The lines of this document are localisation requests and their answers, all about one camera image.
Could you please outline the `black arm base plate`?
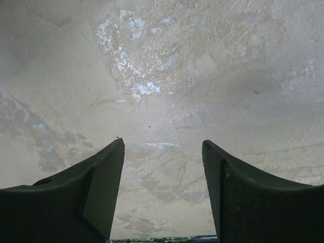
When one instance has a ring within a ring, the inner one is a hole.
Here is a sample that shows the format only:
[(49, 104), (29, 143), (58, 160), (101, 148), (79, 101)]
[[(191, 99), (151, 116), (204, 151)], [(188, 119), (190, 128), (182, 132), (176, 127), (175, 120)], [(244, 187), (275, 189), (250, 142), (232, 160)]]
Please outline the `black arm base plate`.
[(109, 243), (218, 243), (216, 235), (196, 236), (172, 236), (172, 237), (148, 237), (148, 238), (125, 238), (107, 240)]

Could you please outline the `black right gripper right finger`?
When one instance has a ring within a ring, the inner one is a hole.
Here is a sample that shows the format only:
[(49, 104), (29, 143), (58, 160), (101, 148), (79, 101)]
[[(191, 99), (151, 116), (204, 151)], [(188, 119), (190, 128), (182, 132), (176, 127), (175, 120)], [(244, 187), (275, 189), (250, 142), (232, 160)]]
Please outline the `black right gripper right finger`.
[(267, 173), (210, 140), (202, 160), (219, 242), (323, 242), (323, 186)]

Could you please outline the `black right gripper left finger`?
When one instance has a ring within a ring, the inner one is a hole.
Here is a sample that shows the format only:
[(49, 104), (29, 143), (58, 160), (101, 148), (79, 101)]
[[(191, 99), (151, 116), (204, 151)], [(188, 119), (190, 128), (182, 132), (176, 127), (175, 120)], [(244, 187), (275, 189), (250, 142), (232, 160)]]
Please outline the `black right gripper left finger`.
[(125, 144), (32, 185), (1, 190), (1, 242), (106, 242), (110, 239)]

